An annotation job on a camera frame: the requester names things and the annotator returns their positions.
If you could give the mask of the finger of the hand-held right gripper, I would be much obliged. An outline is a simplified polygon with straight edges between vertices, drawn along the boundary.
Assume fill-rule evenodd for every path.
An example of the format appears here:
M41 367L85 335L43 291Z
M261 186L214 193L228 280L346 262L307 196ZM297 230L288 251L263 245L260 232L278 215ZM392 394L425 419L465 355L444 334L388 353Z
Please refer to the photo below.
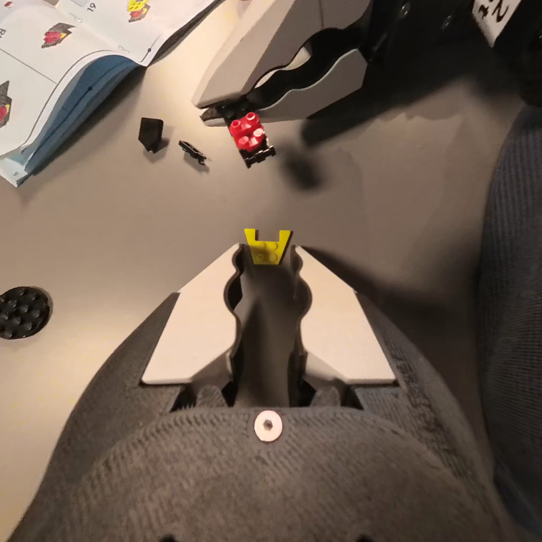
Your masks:
M256 110L265 122L302 120L361 88L367 62L358 49L344 53L315 83L288 90L275 103Z
M192 103L203 110L250 92L267 73L290 64L325 30L343 31L369 1L250 1L204 72Z

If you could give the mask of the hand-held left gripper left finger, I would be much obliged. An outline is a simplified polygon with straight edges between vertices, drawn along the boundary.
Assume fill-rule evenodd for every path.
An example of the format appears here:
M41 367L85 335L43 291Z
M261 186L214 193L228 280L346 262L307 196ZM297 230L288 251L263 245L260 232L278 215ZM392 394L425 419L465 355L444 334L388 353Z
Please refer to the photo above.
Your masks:
M240 343L239 319L228 299L240 277L234 244L178 291L141 381L146 385L226 386Z

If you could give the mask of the black lego slope piece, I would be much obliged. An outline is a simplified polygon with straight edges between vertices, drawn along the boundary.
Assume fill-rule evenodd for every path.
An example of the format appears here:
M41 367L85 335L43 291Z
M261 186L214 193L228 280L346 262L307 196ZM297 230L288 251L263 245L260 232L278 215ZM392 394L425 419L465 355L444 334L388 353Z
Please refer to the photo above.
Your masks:
M162 119L141 118L138 140L146 152L155 154L160 150L163 129L164 121Z

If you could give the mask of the round black lego piece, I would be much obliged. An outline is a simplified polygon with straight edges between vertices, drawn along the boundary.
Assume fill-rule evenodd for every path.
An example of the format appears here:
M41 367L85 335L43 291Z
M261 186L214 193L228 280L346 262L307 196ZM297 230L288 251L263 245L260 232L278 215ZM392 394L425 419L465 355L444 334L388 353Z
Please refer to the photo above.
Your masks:
M36 335L49 322L51 307L50 296L40 288L19 286L1 293L1 338Z

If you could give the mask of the black lego assembly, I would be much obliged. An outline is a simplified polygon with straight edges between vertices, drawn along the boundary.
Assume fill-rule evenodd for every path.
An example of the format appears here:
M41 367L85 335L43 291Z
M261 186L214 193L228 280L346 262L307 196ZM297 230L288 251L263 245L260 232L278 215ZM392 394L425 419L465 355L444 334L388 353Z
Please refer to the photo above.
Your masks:
M216 107L217 109L221 111L221 113L224 116L225 121L227 122L226 127L228 129L228 132L229 132L229 125L234 119L242 118L248 112L255 112L258 115L258 113L254 110L252 105L248 103L247 101L235 101L235 102L230 102L230 103L221 104L221 105L214 105L211 107ZM262 125L262 122L261 122L261 126L266 133L265 127ZM232 138L233 143L237 151L239 152L240 156L242 157L247 168L252 167L254 164L261 163L265 161L267 158L273 157L276 154L274 146L270 143L267 137L267 133L266 133L265 142L263 143L262 147L254 153L246 153L244 151L238 150L235 144L234 137L232 137L231 134L230 134L230 137Z

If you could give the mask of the open instruction booklet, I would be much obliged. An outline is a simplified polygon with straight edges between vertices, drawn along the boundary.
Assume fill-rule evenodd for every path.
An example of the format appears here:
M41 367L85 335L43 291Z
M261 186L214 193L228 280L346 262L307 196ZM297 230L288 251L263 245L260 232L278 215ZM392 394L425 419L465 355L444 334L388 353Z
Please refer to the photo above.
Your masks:
M1 1L1 178L20 186L219 1Z

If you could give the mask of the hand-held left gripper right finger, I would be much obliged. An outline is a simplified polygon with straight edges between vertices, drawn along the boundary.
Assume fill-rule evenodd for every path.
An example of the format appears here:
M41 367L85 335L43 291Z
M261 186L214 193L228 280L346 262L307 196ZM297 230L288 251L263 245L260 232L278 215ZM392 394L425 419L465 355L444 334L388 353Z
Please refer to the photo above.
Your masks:
M310 386L396 383L356 291L305 248L294 247L292 255L308 292L299 324L303 379Z

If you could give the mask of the flat black lego clip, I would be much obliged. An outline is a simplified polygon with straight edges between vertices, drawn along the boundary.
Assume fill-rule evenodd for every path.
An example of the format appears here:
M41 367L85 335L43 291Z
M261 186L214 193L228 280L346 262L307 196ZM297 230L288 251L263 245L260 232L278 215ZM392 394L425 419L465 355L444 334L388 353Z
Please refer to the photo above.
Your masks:
M207 156L199 149L185 140L178 141L179 147L192 159L199 163L199 165L206 165Z

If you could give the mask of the yellow lego wedge plate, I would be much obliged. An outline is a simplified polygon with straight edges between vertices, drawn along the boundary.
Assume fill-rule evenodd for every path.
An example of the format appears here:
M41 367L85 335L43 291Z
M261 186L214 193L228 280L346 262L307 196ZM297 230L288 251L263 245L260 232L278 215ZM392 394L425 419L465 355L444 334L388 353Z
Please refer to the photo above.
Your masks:
M283 260L293 232L280 230L279 238L272 241L260 240L257 229L245 228L244 234L254 265L278 266Z

